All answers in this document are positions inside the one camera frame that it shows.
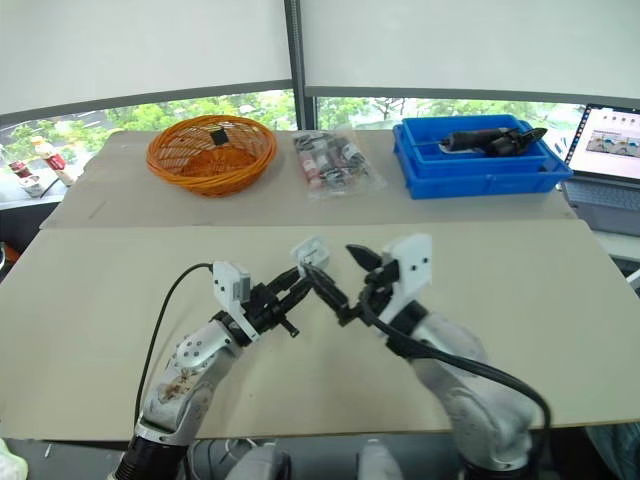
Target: plastic bag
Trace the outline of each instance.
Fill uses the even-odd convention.
[[[358,148],[353,130],[309,130],[292,137],[311,200],[379,190],[386,185]]]

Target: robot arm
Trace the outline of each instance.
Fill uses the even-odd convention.
[[[318,239],[302,247],[310,243],[323,256],[307,255],[304,261],[326,265],[328,252],[320,248]],[[212,272],[214,295],[223,310],[177,345],[162,376],[148,392],[134,437],[109,480],[175,479],[216,388],[243,348],[277,325],[292,337],[299,333],[286,314],[311,289],[301,269],[293,267],[269,284],[253,288],[248,272],[239,265],[215,262]],[[286,290],[288,294],[279,298]]]
[[[429,313],[415,301],[417,293],[431,282],[431,238],[412,235],[400,239],[386,247],[382,256],[362,246],[349,245],[347,249],[369,272],[358,304],[349,307],[333,280],[309,266],[306,269],[314,290],[336,311],[341,325],[359,317],[389,335],[388,348],[407,359],[418,379],[445,408],[463,458],[464,478],[525,479],[535,475],[530,468],[536,458],[530,454],[528,431],[532,402],[511,388],[487,381],[482,372],[512,379],[512,383],[519,381],[486,365],[487,354],[475,335]],[[427,349],[430,354],[425,355],[422,350]],[[476,373],[464,370],[468,360],[475,361]]]

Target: orange basket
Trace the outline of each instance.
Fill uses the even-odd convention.
[[[167,128],[147,150],[147,165],[169,183],[224,197],[255,182],[276,153],[273,133],[248,118],[204,115]]]

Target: window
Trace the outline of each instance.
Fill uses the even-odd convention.
[[[22,161],[32,173],[52,181],[55,177],[49,167],[35,154],[31,144],[34,136],[42,136],[56,146],[71,168],[81,172],[113,132],[163,130],[181,120],[208,114],[248,117],[272,130],[297,128],[292,90],[272,90],[149,103],[23,122],[0,129],[0,145],[4,145],[10,161]],[[0,193],[5,194],[0,195],[0,201],[14,200],[16,198],[11,197],[15,195],[28,198],[17,186],[16,179],[7,165],[0,164]]]
[[[544,139],[564,158],[582,116],[582,105],[497,100],[319,97],[318,128],[350,123],[356,129],[389,129],[406,117],[511,114],[549,131]]]

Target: table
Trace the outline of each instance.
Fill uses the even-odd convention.
[[[291,134],[277,132],[278,154],[251,188],[209,199],[151,174],[146,149],[154,132],[113,134],[85,167],[42,228],[170,227],[185,225],[379,225],[467,220],[568,219],[575,215],[560,192],[411,200],[392,153],[388,130],[359,131],[363,152],[386,178],[379,192],[310,202]]]
[[[640,302],[581,221],[83,228],[42,231],[0,288],[2,435],[127,439],[160,302],[188,265],[229,259],[269,280],[291,265],[293,245],[321,233],[329,272],[354,298],[363,273],[342,246],[380,249],[417,231],[434,239],[434,284],[420,300],[473,330],[496,365],[542,392],[556,426],[638,419]],[[194,273],[168,309],[152,376],[170,346],[217,310],[210,277]],[[247,349],[202,437],[449,428],[374,331],[338,327],[315,296],[290,320],[301,335],[276,329]]]
[[[42,196],[42,198],[32,198],[20,187],[15,175],[1,175],[0,211],[59,202],[64,198],[67,187],[62,182],[56,181],[58,177],[53,170],[50,168],[40,168],[33,170],[33,173],[40,177],[44,189],[50,187],[44,196]]]

